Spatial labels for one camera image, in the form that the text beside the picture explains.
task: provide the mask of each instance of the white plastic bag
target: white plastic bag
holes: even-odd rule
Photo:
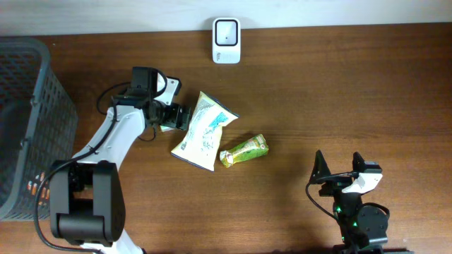
[[[216,99],[199,92],[198,103],[191,117],[185,138],[171,153],[200,168],[213,171],[222,134],[222,127],[237,119]]]

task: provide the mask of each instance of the plastic bin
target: plastic bin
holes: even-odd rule
[[[0,39],[0,220],[31,220],[37,187],[56,159],[72,155],[76,108],[50,68],[48,48]],[[42,192],[40,219],[49,216]]]

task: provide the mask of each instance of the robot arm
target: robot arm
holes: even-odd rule
[[[54,163],[58,171],[49,184],[51,230],[56,238],[108,254],[143,253],[124,231],[126,208],[118,171],[146,127],[188,128],[190,108],[172,102],[180,87],[178,79],[154,68],[134,67],[130,87],[114,97],[103,124],[73,158],[90,155],[63,169],[60,166],[67,162]],[[93,198],[76,198],[74,193],[86,186],[92,186]]]

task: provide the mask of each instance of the wooden table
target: wooden table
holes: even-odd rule
[[[130,80],[133,66],[180,78],[176,102],[194,108],[204,91],[240,114],[224,128],[221,150],[259,133],[268,141],[268,156],[229,169],[217,161],[210,173],[170,155],[185,132],[137,140],[119,175],[126,230],[148,252],[341,243],[337,224],[304,193],[317,149],[333,173],[351,170],[355,151],[380,163],[383,180],[363,200],[391,209],[387,248],[452,251],[452,24],[244,30],[235,65],[213,63],[210,31],[39,39],[77,106],[74,151],[104,119],[97,96]],[[317,190],[329,210],[332,198]],[[59,253],[30,222],[0,223],[0,245],[1,253]]]

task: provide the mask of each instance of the snack package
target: snack package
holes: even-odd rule
[[[244,162],[267,154],[266,139],[259,134],[231,150],[220,152],[220,160],[228,168],[237,162]]]
[[[171,154],[203,169],[213,171],[222,134],[222,127],[237,119],[216,99],[199,92],[198,103],[191,117],[185,138]]]

